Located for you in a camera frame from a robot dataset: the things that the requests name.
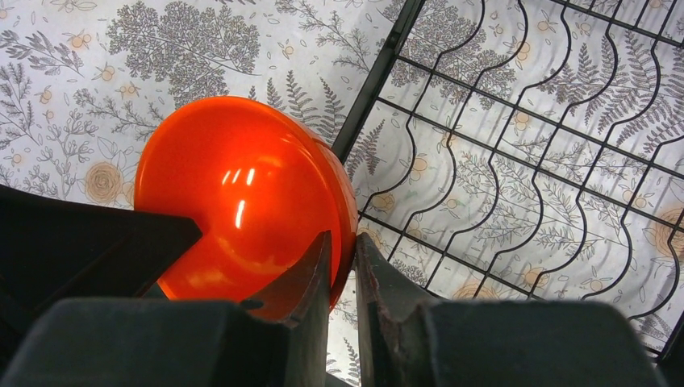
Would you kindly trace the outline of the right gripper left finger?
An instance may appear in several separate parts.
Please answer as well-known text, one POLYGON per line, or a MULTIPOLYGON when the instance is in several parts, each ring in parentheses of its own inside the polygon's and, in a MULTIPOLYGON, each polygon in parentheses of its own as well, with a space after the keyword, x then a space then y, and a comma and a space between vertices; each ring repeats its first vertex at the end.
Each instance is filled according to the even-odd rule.
POLYGON ((29 330, 4 386, 323 386, 332 235, 241 302, 70 298, 29 330))

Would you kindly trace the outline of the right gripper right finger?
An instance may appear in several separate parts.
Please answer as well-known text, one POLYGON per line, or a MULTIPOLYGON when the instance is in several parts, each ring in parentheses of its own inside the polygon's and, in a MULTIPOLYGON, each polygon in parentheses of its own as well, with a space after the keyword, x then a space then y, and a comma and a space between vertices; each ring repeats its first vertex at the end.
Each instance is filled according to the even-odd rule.
POLYGON ((356 245, 365 386, 663 386, 626 319, 597 302, 438 298, 367 234, 356 245))

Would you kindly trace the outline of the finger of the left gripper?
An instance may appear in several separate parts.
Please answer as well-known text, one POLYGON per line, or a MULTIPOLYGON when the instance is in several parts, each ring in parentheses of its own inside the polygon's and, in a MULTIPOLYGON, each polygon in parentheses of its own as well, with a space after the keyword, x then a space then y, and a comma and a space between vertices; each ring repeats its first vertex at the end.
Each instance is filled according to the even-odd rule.
POLYGON ((1 366, 62 298, 139 297, 202 237, 180 216, 1 188, 1 366))

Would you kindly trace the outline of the orange bowl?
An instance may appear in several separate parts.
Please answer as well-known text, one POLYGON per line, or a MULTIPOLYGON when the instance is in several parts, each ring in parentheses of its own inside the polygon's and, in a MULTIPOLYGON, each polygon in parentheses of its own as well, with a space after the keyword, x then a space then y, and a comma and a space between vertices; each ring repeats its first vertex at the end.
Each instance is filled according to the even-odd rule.
POLYGON ((331 304, 343 293, 358 227, 351 181, 325 141, 264 103, 220 96, 174 111, 144 146, 134 207, 191 218, 202 232, 161 275, 167 298, 242 301, 323 231, 331 304))

